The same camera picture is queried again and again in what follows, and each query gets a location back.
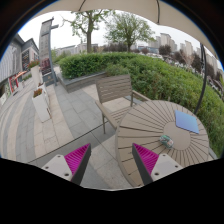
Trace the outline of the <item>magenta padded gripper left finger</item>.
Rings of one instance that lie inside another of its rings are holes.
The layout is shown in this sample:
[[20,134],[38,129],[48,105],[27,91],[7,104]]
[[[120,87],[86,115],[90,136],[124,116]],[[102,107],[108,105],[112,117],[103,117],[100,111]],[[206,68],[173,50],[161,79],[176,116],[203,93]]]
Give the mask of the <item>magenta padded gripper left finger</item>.
[[88,143],[65,156],[57,154],[42,169],[79,185],[82,182],[90,155],[91,144]]

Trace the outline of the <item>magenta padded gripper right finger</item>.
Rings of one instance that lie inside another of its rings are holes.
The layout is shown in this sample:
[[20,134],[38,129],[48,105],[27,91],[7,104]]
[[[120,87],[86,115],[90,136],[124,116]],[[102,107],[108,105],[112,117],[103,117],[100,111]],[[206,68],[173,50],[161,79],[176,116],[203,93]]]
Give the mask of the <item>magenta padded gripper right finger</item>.
[[144,185],[182,169],[168,154],[158,155],[136,143],[132,144],[132,154]]

